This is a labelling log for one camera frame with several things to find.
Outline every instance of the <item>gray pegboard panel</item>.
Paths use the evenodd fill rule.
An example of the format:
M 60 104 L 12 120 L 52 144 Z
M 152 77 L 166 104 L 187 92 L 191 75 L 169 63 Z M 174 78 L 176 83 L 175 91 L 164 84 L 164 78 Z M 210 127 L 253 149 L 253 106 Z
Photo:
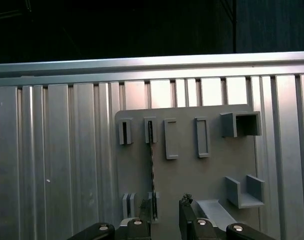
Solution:
M 120 205 L 124 193 L 135 192 L 138 199 L 148 199 L 151 165 L 144 119 L 154 119 L 154 181 L 159 193 L 157 211 L 162 216 L 152 224 L 153 239 L 180 239 L 178 202 L 185 193 L 199 201 L 219 200 L 236 221 L 259 229 L 258 208 L 238 209 L 227 200 L 225 186 L 225 176 L 229 176 L 239 181 L 245 192 L 246 176 L 256 176 L 254 137 L 222 137 L 221 114 L 243 112 L 252 110 L 242 104 L 126 110 L 116 114 L 117 125 L 121 119 L 131 119 L 135 139 L 130 145 L 117 145 Z M 197 132 L 197 118 L 206 119 L 208 136 L 206 131 Z M 203 141 L 208 148 L 201 146 L 202 151 L 210 149 L 209 157 L 199 158 L 199 138 L 209 140 Z

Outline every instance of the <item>metal wall panel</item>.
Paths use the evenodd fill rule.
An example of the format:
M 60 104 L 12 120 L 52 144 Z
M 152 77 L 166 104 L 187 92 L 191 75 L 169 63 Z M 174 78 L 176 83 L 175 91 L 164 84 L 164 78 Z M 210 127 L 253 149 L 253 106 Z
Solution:
M 272 106 L 271 78 L 251 78 L 253 109 L 261 112 L 262 136 L 255 137 L 257 174 L 265 185 L 265 207 L 260 208 L 261 230 L 275 239 L 281 239 L 277 168 L 275 155 L 274 118 Z
M 0 87 L 0 240 L 21 239 L 17 110 L 17 88 Z
M 282 239 L 304 239 L 304 197 L 295 76 L 272 82 Z
M 261 112 L 261 230 L 304 240 L 304 53 L 10 66 L 0 65 L 0 240 L 64 240 L 119 223 L 119 110 L 222 104 Z
M 47 239 L 73 234 L 70 130 L 67 85 L 50 85 L 45 126 Z
M 203 106 L 215 106 L 223 104 L 223 96 L 220 78 L 202 78 L 202 104 Z

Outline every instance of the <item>vertical slot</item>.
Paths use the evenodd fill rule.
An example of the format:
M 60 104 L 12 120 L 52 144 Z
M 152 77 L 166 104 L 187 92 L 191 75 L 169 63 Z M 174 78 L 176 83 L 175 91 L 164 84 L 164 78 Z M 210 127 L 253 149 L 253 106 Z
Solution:
M 186 107 L 185 80 L 176 79 L 176 107 Z
M 124 83 L 119 84 L 119 105 L 120 105 L 120 110 L 125 110 L 125 85 Z
M 172 99 L 172 108 L 177 107 L 177 97 L 176 97 L 176 81 L 171 80 L 170 81 L 171 85 L 171 99 Z
M 145 143 L 150 143 L 150 134 L 152 138 L 152 143 L 157 142 L 157 131 L 156 131 L 156 117 L 150 116 L 144 118 L 144 126 L 145 126 Z
M 164 120 L 166 159 L 178 158 L 178 136 L 175 118 Z
M 197 155 L 199 158 L 210 156 L 210 135 L 206 117 L 195 118 L 197 135 Z
M 100 128 L 101 126 L 101 101 L 99 100 L 100 97 L 100 89 L 98 85 L 93 86 L 94 91 L 94 132 L 95 132 L 95 167 L 96 167 L 96 182 L 97 182 L 97 208 L 98 208 L 98 221 L 101 222 L 104 218 L 104 207 L 103 207 L 103 177 L 104 177 L 104 171 L 103 169 L 103 162 L 101 157 L 101 146 L 102 146 L 102 140 L 101 136 L 104 134 L 103 130 Z
M 203 103 L 202 86 L 200 79 L 196 80 L 196 106 L 202 106 Z
M 228 100 L 227 100 L 227 83 L 226 83 L 226 78 L 221 79 L 221 91 L 222 91 L 222 105 L 227 105 Z
M 121 119 L 119 122 L 118 131 L 121 145 L 133 143 L 131 134 L 131 119 Z
M 68 101 L 68 121 L 69 121 L 69 145 L 70 145 L 70 175 L 71 176 L 81 176 L 79 169 L 80 164 L 76 160 L 76 155 L 79 152 L 79 145 L 76 144 L 76 139 L 78 138 L 79 131 L 78 129 L 78 109 L 77 109 L 77 85 L 68 86 L 67 87 L 67 101 Z M 79 180 L 76 177 L 71 178 L 71 202 L 72 202 L 72 216 L 73 216 L 73 224 L 72 231 L 74 233 L 80 231 L 79 227 L 79 219 L 82 219 L 82 214 L 79 212 L 79 203 L 81 202 L 81 194 L 78 194 Z
M 145 90 L 145 108 L 151 109 L 152 100 L 151 100 L 151 82 L 150 81 L 146 81 L 144 83 L 144 90 Z
M 187 106 L 196 107 L 198 105 L 198 102 L 200 102 L 198 101 L 200 94 L 198 94 L 195 78 L 187 79 L 186 86 L 187 86 Z
M 245 78 L 246 81 L 246 96 L 247 96 L 247 103 L 252 108 L 254 107 L 254 100 L 253 100 L 253 88 L 252 88 L 252 79 L 250 77 Z
M 127 127 L 126 127 L 126 122 L 122 123 L 123 125 L 123 139 L 124 139 L 124 144 L 127 144 Z

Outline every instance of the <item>gray plastic holder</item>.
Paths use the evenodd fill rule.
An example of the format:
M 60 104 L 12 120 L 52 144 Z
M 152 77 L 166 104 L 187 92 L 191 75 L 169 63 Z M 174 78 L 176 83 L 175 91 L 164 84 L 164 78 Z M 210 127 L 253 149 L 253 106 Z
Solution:
M 259 111 L 221 113 L 222 136 L 260 136 L 262 134 Z
M 123 208 L 123 219 L 127 218 L 137 218 L 139 213 L 137 212 L 138 199 L 136 193 L 125 193 L 122 199 Z
M 118 122 L 118 133 L 121 145 L 133 143 L 131 122 L 131 118 L 123 118 Z
M 177 126 L 175 118 L 167 118 L 164 120 L 164 132 L 165 132 L 165 145 L 166 145 L 166 159 L 178 158 L 178 138 L 177 138 Z
M 197 154 L 199 158 L 210 156 L 210 130 L 207 117 L 196 117 Z
M 150 199 L 151 201 L 150 201 L 150 203 L 151 203 L 151 209 L 153 210 L 153 204 L 152 204 L 152 192 L 149 192 L 148 193 L 148 199 Z M 158 211 L 158 205 L 160 204 L 160 193 L 157 191 L 156 192 L 156 212 L 157 212 L 157 215 L 156 215 L 156 218 L 155 219 L 152 219 L 152 223 L 153 224 L 157 224 L 157 223 L 159 223 L 160 222 L 160 220 L 161 220 L 161 216 L 162 216 L 162 212 L 161 211 Z
M 246 176 L 246 192 L 241 192 L 241 183 L 226 176 L 227 199 L 239 209 L 256 208 L 264 205 L 264 181 Z

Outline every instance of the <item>aluminum rail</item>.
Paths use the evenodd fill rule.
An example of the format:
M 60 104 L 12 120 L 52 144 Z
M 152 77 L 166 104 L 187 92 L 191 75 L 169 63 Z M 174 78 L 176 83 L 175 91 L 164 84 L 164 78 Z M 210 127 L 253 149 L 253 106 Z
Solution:
M 0 64 L 0 86 L 304 74 L 304 52 Z

